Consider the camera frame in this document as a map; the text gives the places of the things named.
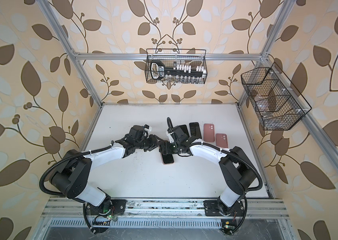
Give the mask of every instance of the smartphone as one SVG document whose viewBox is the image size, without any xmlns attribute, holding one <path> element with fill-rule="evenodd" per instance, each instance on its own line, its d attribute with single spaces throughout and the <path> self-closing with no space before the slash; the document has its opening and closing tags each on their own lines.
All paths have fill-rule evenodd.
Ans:
<svg viewBox="0 0 338 240">
<path fill-rule="evenodd" d="M 189 127 L 191 128 L 191 136 L 195 136 L 197 139 L 202 139 L 200 125 L 198 122 L 189 123 Z"/>
<path fill-rule="evenodd" d="M 204 141 L 214 142 L 214 124 L 212 123 L 204 124 Z"/>
<path fill-rule="evenodd" d="M 183 131 L 188 137 L 190 137 L 189 132 L 188 132 L 188 127 L 187 127 L 186 125 L 180 125 L 180 128 L 182 129 L 182 131 Z"/>
<path fill-rule="evenodd" d="M 218 147 L 228 148 L 228 137 L 225 133 L 216 133 L 216 145 Z"/>
<path fill-rule="evenodd" d="M 172 164 L 174 163 L 173 156 L 171 154 L 163 155 L 161 154 L 161 159 L 163 164 Z"/>
</svg>

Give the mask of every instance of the black smartphone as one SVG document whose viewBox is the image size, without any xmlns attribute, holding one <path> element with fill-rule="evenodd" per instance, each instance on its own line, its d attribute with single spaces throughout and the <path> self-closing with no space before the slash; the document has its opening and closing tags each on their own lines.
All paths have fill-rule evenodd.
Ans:
<svg viewBox="0 0 338 240">
<path fill-rule="evenodd" d="M 188 132 L 188 127 L 187 127 L 186 125 L 180 125 L 180 128 L 182 129 L 182 131 L 183 131 L 188 137 L 190 137 L 189 132 Z"/>
<path fill-rule="evenodd" d="M 174 163 L 173 156 L 171 154 L 163 155 L 161 154 L 161 159 L 163 164 L 172 164 Z"/>
<path fill-rule="evenodd" d="M 197 137 L 197 139 L 202 139 L 200 125 L 198 122 L 189 123 L 189 127 L 191 129 L 191 135 Z"/>
</svg>

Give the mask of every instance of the white table surface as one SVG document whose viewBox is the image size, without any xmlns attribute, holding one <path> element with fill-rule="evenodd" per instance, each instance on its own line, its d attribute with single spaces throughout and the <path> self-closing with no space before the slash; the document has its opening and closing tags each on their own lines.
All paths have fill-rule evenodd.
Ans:
<svg viewBox="0 0 338 240">
<path fill-rule="evenodd" d="M 173 126 L 190 122 L 213 123 L 215 133 L 228 137 L 228 147 L 239 146 L 258 169 L 235 105 L 105 105 L 86 150 L 108 146 L 129 133 L 133 125 L 151 126 L 151 134 L 168 140 L 166 118 Z M 218 165 L 201 157 L 173 155 L 174 163 L 162 164 L 158 147 L 151 152 L 142 149 L 123 159 L 108 162 L 95 168 L 88 182 L 104 190 L 111 197 L 167 197 L 208 198 L 218 197 L 227 186 Z M 258 180 L 250 185 L 255 187 Z M 268 197 L 265 187 L 248 192 L 247 197 Z"/>
</svg>

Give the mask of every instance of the black wire mesh basket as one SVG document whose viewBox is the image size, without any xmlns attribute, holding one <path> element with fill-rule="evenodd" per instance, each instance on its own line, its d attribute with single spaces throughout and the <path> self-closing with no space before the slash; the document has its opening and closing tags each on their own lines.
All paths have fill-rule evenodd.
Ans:
<svg viewBox="0 0 338 240">
<path fill-rule="evenodd" d="M 147 83 L 205 84 L 208 75 L 206 50 L 201 49 L 146 50 L 145 77 Z"/>
<path fill-rule="evenodd" d="M 291 81 L 290 86 L 281 82 L 277 76 L 279 69 L 273 64 L 270 68 L 259 67 L 241 74 L 243 88 L 264 130 L 290 130 L 311 110 Z M 309 107 L 299 104 L 290 91 L 303 98 Z"/>
</svg>

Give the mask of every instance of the black mounting plate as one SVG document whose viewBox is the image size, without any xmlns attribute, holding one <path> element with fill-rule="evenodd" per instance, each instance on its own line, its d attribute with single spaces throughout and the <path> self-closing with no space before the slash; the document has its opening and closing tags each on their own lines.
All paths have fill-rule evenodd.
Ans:
<svg viewBox="0 0 338 240">
<path fill-rule="evenodd" d="M 217 200 L 205 200 L 204 201 L 204 207 L 205 207 L 205 215 L 208 217 L 224 217 L 224 215 L 220 214 L 218 208 L 217 208 Z M 234 211 L 236 212 L 236 217 L 242 217 L 243 216 L 243 210 L 241 207 L 243 207 L 242 201 L 241 202 L 235 202 L 233 204 L 232 212 L 233 214 L 230 214 L 230 217 L 234 216 Z"/>
<path fill-rule="evenodd" d="M 125 211 L 125 205 L 126 200 L 125 199 L 111 199 L 112 206 L 114 206 L 114 212 L 113 215 L 123 213 Z M 90 215 L 100 215 L 99 213 L 102 213 L 102 210 L 99 209 L 99 207 L 95 207 L 90 204 Z"/>
</svg>

